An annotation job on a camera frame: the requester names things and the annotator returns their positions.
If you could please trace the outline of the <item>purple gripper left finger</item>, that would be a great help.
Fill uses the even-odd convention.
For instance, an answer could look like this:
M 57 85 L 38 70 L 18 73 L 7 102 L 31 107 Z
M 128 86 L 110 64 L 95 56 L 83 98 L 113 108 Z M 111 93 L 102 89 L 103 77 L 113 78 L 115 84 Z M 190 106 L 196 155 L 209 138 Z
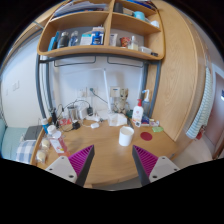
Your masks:
M 69 157 L 60 156 L 46 168 L 46 171 L 83 187 L 94 154 L 94 146 L 90 145 Z

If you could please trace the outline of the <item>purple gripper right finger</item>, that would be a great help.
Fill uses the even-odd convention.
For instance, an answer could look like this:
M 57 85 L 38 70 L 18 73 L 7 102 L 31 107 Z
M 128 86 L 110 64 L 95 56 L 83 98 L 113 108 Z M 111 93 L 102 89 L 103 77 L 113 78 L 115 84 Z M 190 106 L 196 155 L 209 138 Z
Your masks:
M 179 168 L 166 156 L 157 157 L 136 145 L 132 148 L 132 156 L 142 186 L 179 171 Z

